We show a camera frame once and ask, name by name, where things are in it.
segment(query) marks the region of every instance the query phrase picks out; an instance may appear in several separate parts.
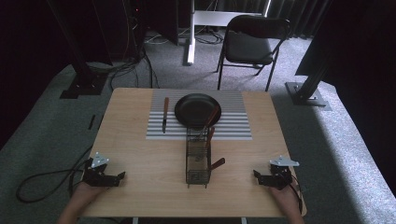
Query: chair seat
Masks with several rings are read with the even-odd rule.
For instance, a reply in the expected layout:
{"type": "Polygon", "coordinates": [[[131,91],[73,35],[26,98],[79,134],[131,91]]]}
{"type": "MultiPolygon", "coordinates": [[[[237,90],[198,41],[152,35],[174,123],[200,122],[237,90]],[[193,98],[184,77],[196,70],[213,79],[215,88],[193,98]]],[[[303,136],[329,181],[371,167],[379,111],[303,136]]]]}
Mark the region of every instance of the chair seat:
{"type": "Polygon", "coordinates": [[[273,61],[273,54],[268,39],[230,32],[225,43],[225,58],[231,63],[267,65],[273,61]]]}

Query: wooden table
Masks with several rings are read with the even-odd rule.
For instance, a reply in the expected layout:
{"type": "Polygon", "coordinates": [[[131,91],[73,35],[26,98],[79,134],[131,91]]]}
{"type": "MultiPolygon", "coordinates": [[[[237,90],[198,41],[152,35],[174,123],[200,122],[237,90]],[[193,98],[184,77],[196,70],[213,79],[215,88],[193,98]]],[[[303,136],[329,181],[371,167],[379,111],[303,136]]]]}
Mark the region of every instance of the wooden table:
{"type": "Polygon", "coordinates": [[[186,184],[185,141],[146,139],[152,94],[151,89],[114,90],[91,156],[100,152],[110,158],[107,175],[125,171],[126,176],[84,217],[282,216],[253,175],[253,169],[269,175],[269,160],[289,157],[269,93],[242,92],[252,140],[212,141],[212,161],[224,157],[226,163],[213,171],[207,189],[186,184]]]}

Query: black chair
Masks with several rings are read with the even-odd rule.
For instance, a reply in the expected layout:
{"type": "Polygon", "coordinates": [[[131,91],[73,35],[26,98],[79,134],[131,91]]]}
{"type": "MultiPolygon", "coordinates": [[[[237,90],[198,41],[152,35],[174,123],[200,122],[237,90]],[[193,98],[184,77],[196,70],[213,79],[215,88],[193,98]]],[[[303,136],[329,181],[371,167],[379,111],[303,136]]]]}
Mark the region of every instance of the black chair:
{"type": "Polygon", "coordinates": [[[284,19],[269,19],[251,15],[234,17],[227,25],[218,69],[216,70],[216,72],[219,71],[218,90],[220,90],[223,66],[256,68],[259,69],[255,75],[257,76],[265,65],[272,64],[265,88],[265,91],[268,91],[279,47],[288,38],[289,34],[290,23],[284,19]],[[271,49],[268,39],[278,40],[274,49],[271,49]],[[224,58],[229,63],[248,63],[251,66],[224,64],[224,58]]]}

